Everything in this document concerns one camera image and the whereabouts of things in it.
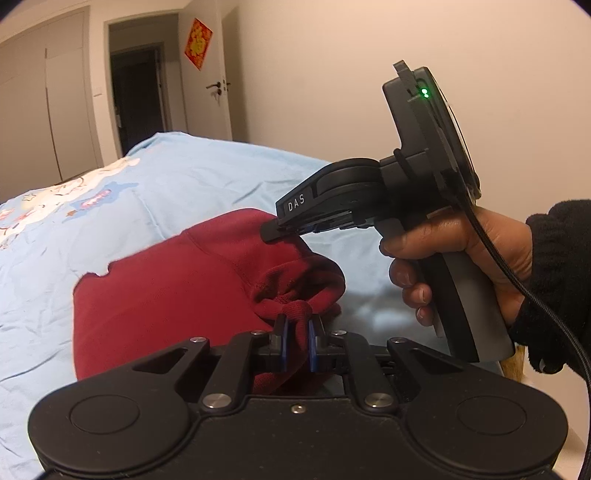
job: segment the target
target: white wall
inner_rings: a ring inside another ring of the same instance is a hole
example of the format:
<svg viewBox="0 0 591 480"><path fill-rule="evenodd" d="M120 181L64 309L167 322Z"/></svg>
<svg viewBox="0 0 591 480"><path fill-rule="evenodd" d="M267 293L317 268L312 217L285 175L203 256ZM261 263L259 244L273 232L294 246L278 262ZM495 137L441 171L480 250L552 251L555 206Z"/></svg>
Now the white wall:
<svg viewBox="0 0 591 480"><path fill-rule="evenodd" d="M111 52L163 43L164 86L170 112L171 129L186 132L183 85L178 61L178 16L148 17L140 25L129 25L129 22L113 24L109 40Z"/></svg>
<svg viewBox="0 0 591 480"><path fill-rule="evenodd" d="M591 197L591 18L569 0L226 0L234 138L330 161L400 146L381 86L428 66L482 182L481 205L524 220ZM586 438L570 369L530 380Z"/></svg>
<svg viewBox="0 0 591 480"><path fill-rule="evenodd" d="M108 25L146 15L176 12L189 0L24 0L2 22L0 42L33 25L75 8L90 5L90 84L100 153L105 165L117 158L115 126L109 107L111 79L108 69Z"/></svg>

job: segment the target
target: bed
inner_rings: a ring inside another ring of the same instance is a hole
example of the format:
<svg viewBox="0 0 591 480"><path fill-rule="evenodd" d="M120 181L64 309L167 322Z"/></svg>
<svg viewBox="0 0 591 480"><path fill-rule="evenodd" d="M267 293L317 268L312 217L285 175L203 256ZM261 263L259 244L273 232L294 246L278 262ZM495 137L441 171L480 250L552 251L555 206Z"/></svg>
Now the bed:
<svg viewBox="0 0 591 480"><path fill-rule="evenodd" d="M157 134L125 158L0 206L0 479L30 480L42 468L27 437L33 405L74 382L72 289L183 229L234 209L274 213L275 201L326 163L235 142ZM373 229L304 237L335 260L347 290L335 328L383 344L406 336L446 351L388 279L390 260Z"/></svg>

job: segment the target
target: open doorway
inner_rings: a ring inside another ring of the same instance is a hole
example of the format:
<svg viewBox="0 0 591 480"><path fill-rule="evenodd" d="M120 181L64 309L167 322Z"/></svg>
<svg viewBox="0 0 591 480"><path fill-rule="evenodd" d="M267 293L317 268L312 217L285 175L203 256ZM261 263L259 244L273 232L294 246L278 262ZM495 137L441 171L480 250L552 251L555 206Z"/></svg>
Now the open doorway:
<svg viewBox="0 0 591 480"><path fill-rule="evenodd" d="M160 46L111 55L115 118L123 153L156 132L169 130L161 56Z"/></svg>
<svg viewBox="0 0 591 480"><path fill-rule="evenodd" d="M176 13L109 25L113 133L119 137L119 156L156 132L187 131L179 55Z"/></svg>

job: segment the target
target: gripper handle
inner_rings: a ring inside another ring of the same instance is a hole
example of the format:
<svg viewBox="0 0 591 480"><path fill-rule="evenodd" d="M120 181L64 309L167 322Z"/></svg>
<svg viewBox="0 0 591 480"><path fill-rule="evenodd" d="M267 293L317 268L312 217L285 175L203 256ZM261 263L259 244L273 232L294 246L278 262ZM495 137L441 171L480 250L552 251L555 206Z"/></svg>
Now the gripper handle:
<svg viewBox="0 0 591 480"><path fill-rule="evenodd" d="M384 238L394 232L383 221L376 229ZM432 305L439 314L452 356L466 362L500 361L515 353L496 300L491 280L465 252L435 254L418 261L433 292Z"/></svg>

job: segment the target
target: black sleeve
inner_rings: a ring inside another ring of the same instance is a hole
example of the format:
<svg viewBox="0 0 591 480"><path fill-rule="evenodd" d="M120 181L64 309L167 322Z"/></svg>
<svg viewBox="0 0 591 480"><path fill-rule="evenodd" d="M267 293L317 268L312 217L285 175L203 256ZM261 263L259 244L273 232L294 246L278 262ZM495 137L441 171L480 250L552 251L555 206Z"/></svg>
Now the black sleeve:
<svg viewBox="0 0 591 480"><path fill-rule="evenodd" d="M529 288L571 328L591 354L591 200L561 202L548 215L532 215L533 262ZM579 371L547 316L527 299L509 330L529 347L538 372L556 373L567 363Z"/></svg>

